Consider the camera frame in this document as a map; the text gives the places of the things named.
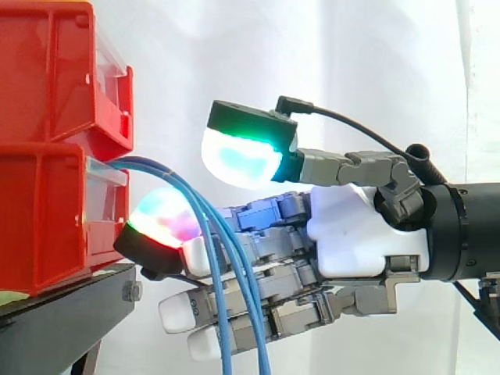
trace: white wall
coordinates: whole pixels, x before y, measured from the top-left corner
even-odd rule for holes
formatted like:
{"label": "white wall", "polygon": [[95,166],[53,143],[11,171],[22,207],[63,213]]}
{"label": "white wall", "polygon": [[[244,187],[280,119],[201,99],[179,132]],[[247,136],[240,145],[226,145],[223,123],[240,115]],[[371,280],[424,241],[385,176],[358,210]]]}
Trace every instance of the white wall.
{"label": "white wall", "polygon": [[[469,141],[468,182],[500,181],[500,4],[484,0],[460,0],[470,21]],[[466,286],[477,295],[477,282]],[[500,372],[500,342],[473,315],[472,308],[460,304],[460,335],[457,375]]]}
{"label": "white wall", "polygon": [[[173,167],[215,205],[292,188],[242,191],[206,171],[199,146],[215,98],[271,108],[278,95],[295,95],[352,116],[402,148],[424,142],[450,179],[465,177],[465,84],[451,0],[93,3],[135,69],[135,152]],[[299,119],[302,146],[377,148],[342,125]],[[160,184],[134,175],[132,205]],[[160,328],[158,301],[182,288],[147,283],[136,311],[104,340],[98,374],[220,373],[217,362],[189,359],[185,335]],[[270,345],[273,373],[453,373],[455,293],[423,283],[405,295],[413,307],[397,316],[343,317]],[[255,353],[234,357],[234,373],[257,373]]]}

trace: black metal frame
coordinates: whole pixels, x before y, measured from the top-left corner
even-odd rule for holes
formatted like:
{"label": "black metal frame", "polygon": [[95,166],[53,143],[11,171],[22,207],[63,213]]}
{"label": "black metal frame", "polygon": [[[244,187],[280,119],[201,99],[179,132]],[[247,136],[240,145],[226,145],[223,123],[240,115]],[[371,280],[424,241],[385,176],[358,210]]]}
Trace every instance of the black metal frame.
{"label": "black metal frame", "polygon": [[93,374],[98,343],[134,310],[123,288],[135,278],[134,265],[115,264],[79,284],[0,307],[0,373],[56,375],[73,367]]}

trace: red storage bin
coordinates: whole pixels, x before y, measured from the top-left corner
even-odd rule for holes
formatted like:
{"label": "red storage bin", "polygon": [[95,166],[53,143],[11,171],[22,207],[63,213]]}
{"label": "red storage bin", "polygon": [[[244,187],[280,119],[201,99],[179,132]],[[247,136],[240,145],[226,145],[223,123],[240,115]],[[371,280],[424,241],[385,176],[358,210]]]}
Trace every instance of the red storage bin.
{"label": "red storage bin", "polygon": [[0,291],[37,295],[121,259],[128,186],[78,145],[0,145]]}
{"label": "red storage bin", "polygon": [[0,144],[68,142],[107,161],[133,148],[132,69],[85,2],[0,2]]}

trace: cable connector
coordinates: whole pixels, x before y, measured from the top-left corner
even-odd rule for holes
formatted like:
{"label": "cable connector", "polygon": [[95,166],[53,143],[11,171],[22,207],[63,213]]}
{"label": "cable connector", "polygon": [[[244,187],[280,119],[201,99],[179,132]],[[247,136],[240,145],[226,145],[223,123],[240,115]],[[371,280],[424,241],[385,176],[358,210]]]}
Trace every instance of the cable connector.
{"label": "cable connector", "polygon": [[309,115],[313,113],[314,104],[288,96],[280,96],[275,110],[286,116],[290,116],[292,113],[307,113]]}

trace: colorful led light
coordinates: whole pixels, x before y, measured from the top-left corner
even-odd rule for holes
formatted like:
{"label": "colorful led light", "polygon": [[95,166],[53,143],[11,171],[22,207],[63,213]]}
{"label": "colorful led light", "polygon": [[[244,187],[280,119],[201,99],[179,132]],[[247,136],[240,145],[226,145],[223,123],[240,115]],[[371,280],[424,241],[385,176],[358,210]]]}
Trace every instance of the colorful led light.
{"label": "colorful led light", "polygon": [[128,222],[138,232],[171,248],[179,248],[201,233],[188,201],[173,187],[146,195]]}
{"label": "colorful led light", "polygon": [[232,137],[207,128],[202,158],[207,169],[220,180],[240,188],[259,188],[271,181],[283,155],[272,145]]}

